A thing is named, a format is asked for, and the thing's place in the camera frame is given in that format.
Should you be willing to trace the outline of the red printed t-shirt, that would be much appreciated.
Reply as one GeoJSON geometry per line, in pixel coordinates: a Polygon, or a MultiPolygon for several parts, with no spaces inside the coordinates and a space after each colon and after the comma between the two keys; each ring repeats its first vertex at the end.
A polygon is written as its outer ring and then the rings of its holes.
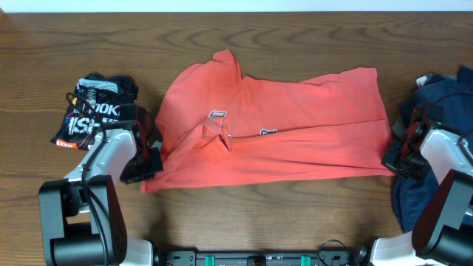
{"type": "Polygon", "coordinates": [[[141,189],[388,175],[374,68],[300,82],[244,76],[230,50],[184,70],[156,118],[163,170],[141,189]]]}

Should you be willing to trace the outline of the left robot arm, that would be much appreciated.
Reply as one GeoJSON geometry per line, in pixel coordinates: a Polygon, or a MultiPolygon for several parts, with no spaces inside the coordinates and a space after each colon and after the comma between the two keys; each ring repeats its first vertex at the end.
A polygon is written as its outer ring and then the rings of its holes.
{"type": "Polygon", "coordinates": [[[127,234],[116,183],[140,183],[162,171],[159,131],[137,104],[101,126],[92,149],[62,180],[39,189],[47,265],[153,265],[150,241],[127,234]]]}

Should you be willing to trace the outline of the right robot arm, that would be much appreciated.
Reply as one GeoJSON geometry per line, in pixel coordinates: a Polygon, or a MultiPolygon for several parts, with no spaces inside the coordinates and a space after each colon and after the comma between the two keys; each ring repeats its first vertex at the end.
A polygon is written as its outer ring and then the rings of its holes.
{"type": "Polygon", "coordinates": [[[472,154],[464,135],[443,122],[443,108],[415,107],[404,143],[381,163],[399,177],[420,179],[431,169],[439,188],[409,233],[375,240],[371,265],[472,265],[472,154]]]}

